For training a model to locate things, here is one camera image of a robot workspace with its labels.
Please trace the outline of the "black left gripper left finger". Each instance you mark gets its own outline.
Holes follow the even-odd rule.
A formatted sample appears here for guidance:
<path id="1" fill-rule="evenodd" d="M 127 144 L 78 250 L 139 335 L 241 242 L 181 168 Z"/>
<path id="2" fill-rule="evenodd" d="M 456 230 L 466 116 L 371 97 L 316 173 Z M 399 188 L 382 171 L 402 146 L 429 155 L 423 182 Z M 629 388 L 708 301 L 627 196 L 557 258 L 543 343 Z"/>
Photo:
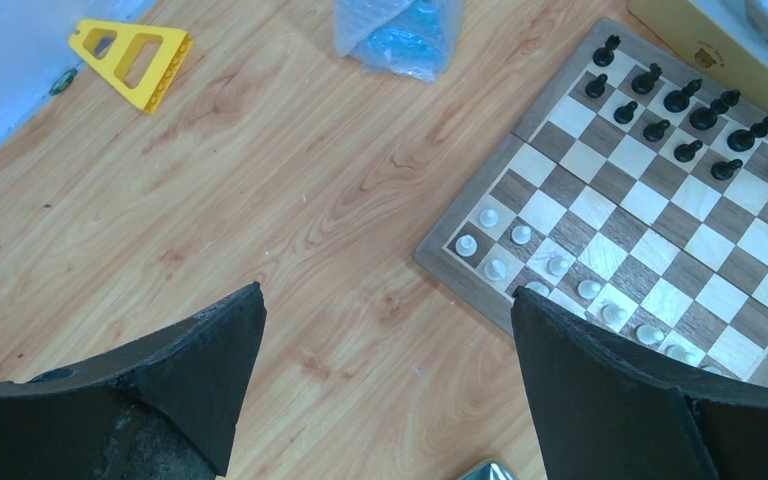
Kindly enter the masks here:
<path id="1" fill-rule="evenodd" d="M 0 479 L 225 475 L 266 318 L 252 283 L 106 353 L 0 382 Z"/>

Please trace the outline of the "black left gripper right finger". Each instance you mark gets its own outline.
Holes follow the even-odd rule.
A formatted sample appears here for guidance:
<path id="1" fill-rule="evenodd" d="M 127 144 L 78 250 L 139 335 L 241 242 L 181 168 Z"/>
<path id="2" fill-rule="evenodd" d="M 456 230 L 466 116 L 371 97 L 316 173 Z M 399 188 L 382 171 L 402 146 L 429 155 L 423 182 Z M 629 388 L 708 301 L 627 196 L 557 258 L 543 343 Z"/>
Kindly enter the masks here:
<path id="1" fill-rule="evenodd" d="M 520 287 L 511 310 L 551 479 L 768 479 L 768 388 L 604 330 Z"/>

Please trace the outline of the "wooden chess board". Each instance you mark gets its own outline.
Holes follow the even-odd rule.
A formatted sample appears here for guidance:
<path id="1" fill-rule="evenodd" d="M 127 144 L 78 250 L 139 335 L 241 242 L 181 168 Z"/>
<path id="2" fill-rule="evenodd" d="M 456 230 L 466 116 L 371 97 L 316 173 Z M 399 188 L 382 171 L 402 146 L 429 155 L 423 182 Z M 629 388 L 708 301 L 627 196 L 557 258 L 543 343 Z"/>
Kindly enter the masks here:
<path id="1" fill-rule="evenodd" d="M 503 330 L 520 286 L 691 366 L 768 387 L 768 113 L 602 18 L 414 252 Z"/>

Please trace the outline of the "silver metal tin box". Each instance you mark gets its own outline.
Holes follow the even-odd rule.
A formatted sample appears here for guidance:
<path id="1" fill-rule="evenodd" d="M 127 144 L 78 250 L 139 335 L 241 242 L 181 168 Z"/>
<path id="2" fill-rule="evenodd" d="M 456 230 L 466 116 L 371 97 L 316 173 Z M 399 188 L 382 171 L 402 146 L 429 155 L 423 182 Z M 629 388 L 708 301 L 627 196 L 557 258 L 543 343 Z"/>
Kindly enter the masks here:
<path id="1" fill-rule="evenodd" d="M 768 111 L 768 1 L 629 1 L 687 63 Z"/>

